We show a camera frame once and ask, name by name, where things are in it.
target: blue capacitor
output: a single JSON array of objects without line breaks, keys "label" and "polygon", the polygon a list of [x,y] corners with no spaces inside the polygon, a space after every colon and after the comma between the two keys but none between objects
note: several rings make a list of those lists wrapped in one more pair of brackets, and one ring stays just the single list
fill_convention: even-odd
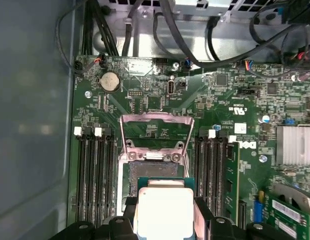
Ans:
[{"label": "blue capacitor", "polygon": [[213,125],[213,129],[214,129],[215,131],[220,131],[220,130],[222,130],[222,126],[221,126],[221,125],[214,124],[214,125]]},{"label": "blue capacitor", "polygon": [[254,223],[262,223],[263,222],[263,204],[258,200],[254,201],[254,214],[253,221]]},{"label": "blue capacitor", "polygon": [[292,118],[286,118],[285,119],[285,125],[294,125],[295,121]]}]

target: ram slot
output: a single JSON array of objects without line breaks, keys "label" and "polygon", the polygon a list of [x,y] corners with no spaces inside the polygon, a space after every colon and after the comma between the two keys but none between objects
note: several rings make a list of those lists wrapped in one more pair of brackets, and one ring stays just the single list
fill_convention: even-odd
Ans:
[{"label": "ram slot", "polygon": [[203,197],[215,216],[225,212],[226,138],[195,140],[195,195]]},{"label": "ram slot", "polygon": [[211,210],[214,216],[216,216],[216,139],[209,140],[209,154],[207,155],[206,161],[208,162],[208,169],[207,172],[209,177],[207,178],[207,189],[208,189],[208,208]]},{"label": "ram slot", "polygon": [[114,172],[114,140],[108,137],[105,149],[105,212],[104,219],[112,215],[113,172]]},{"label": "ram slot", "polygon": [[202,157],[202,148],[204,142],[198,137],[195,139],[195,159],[194,159],[194,180],[195,180],[195,196],[201,196],[201,184],[203,182],[202,172],[203,172],[203,157]]},{"label": "ram slot", "polygon": [[85,179],[85,144],[86,141],[82,138],[78,139],[78,167],[77,167],[77,190],[76,190],[76,221],[83,219],[83,204],[84,204],[84,179]]},{"label": "ram slot", "polygon": [[226,165],[227,143],[224,138],[218,139],[215,149],[216,169],[215,169],[215,216],[224,215],[225,205],[225,165]]},{"label": "ram slot", "polygon": [[85,219],[93,221],[93,199],[95,193],[95,140],[88,138],[85,144]]},{"label": "ram slot", "polygon": [[96,200],[95,200],[95,226],[103,223],[105,201],[104,197],[104,164],[105,164],[105,136],[96,141]]}]

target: heatsink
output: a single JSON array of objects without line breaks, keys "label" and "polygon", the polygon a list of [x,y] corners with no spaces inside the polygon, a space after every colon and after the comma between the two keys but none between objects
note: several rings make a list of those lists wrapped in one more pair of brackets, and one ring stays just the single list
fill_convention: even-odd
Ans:
[{"label": "heatsink", "polygon": [[310,166],[310,127],[277,127],[276,163]]}]

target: blue connector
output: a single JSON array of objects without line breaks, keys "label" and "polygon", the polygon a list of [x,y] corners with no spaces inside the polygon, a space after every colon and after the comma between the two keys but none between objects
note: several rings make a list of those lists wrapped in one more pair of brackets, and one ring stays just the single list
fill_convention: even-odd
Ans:
[{"label": "blue connector", "polygon": [[253,214],[253,221],[254,223],[262,223],[263,222],[263,204],[260,203],[258,200],[254,201],[254,214]]}]

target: screw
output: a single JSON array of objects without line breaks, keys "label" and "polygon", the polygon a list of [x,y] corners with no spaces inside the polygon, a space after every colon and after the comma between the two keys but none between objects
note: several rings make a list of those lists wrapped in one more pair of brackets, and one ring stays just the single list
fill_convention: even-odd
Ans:
[{"label": "screw", "polygon": [[257,230],[263,230],[263,226],[260,224],[254,224],[253,227],[256,228]]},{"label": "screw", "polygon": [[87,229],[89,226],[87,226],[87,225],[80,225],[79,226],[79,229]]},{"label": "screw", "polygon": [[86,92],[85,92],[85,97],[86,97],[87,99],[90,99],[90,98],[92,97],[92,92],[91,92],[91,91],[86,91]]},{"label": "screw", "polygon": [[220,18],[220,22],[221,22],[221,23],[225,22],[225,20],[226,20],[226,17],[225,17],[225,16],[222,16],[222,17]]},{"label": "screw", "polygon": [[180,157],[179,154],[173,154],[172,160],[173,160],[174,162],[178,162],[180,159],[181,159],[181,157]]},{"label": "screw", "polygon": [[142,13],[141,13],[142,17],[145,19],[147,18],[147,15],[148,15],[148,12],[146,10],[144,10]]},{"label": "screw", "polygon": [[180,64],[178,62],[173,63],[173,69],[178,70],[180,67]]},{"label": "screw", "polygon": [[217,218],[216,221],[220,224],[224,224],[225,223],[225,220],[223,218]]},{"label": "screw", "polygon": [[128,154],[128,159],[129,160],[136,160],[136,152],[130,152]]},{"label": "screw", "polygon": [[260,155],[260,156],[259,156],[259,161],[260,161],[261,163],[266,163],[266,162],[267,162],[267,156],[265,156],[265,155]]}]

